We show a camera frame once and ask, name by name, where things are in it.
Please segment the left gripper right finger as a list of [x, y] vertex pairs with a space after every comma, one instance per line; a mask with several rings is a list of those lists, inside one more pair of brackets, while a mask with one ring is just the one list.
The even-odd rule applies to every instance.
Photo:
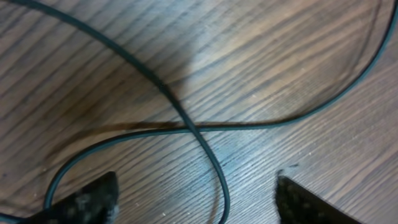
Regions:
[[275, 204], [280, 224], [360, 224], [284, 175], [277, 177]]

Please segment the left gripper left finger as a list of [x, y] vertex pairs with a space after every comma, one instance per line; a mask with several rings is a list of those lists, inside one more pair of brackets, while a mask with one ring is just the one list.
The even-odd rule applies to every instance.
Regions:
[[119, 213], [119, 185], [107, 172], [77, 192], [29, 217], [28, 224], [113, 224]]

